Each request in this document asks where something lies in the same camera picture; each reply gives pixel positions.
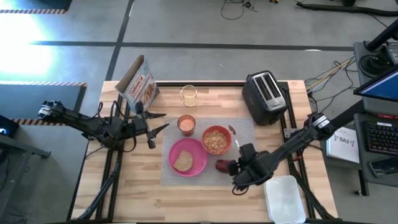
orange cup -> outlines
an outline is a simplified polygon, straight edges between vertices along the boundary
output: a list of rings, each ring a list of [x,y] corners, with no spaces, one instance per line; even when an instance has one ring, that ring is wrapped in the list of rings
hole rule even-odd
[[[178,121],[177,126],[181,130],[184,136],[191,136],[193,134],[193,130],[195,129],[196,121],[195,118],[191,115],[182,115]]]

gray placemat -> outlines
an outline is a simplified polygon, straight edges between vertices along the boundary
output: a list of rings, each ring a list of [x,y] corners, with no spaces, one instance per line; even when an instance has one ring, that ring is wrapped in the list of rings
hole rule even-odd
[[[255,146],[254,125],[251,118],[195,118],[195,132],[190,138],[201,141],[201,135],[206,128],[213,125],[220,125],[228,128],[231,125],[236,130],[236,138],[240,145],[253,143]],[[239,149],[236,146],[233,137],[231,148],[219,156],[208,155],[208,162],[205,169],[194,177],[181,177],[172,170],[169,165],[169,152],[174,143],[186,138],[181,134],[177,127],[177,118],[165,118],[166,123],[170,125],[163,130],[163,156],[162,156],[162,185],[201,185],[201,186],[220,186],[231,185],[232,178],[228,174],[222,174],[216,170],[215,165],[218,159],[238,160]]]

pink plate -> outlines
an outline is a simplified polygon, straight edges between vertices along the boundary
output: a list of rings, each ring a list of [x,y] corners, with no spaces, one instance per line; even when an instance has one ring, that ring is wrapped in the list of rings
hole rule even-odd
[[[173,167],[174,162],[177,160],[178,155],[180,155],[182,150],[190,152],[193,157],[192,168],[185,172],[180,172]],[[170,150],[169,164],[178,175],[183,177],[193,177],[194,175],[199,174],[205,168],[207,164],[207,152],[201,145],[200,141],[192,138],[181,139],[177,141]]]

white paper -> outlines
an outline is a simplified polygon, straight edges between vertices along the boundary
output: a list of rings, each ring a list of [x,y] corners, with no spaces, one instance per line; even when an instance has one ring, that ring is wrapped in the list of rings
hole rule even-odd
[[[326,155],[359,163],[356,131],[348,128],[338,129],[334,135],[326,141]]]

clear plastic container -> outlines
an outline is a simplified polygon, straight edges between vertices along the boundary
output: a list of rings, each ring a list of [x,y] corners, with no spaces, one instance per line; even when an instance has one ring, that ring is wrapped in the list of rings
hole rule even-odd
[[[273,177],[264,184],[269,218],[276,224],[305,222],[305,212],[296,179],[291,175]]]

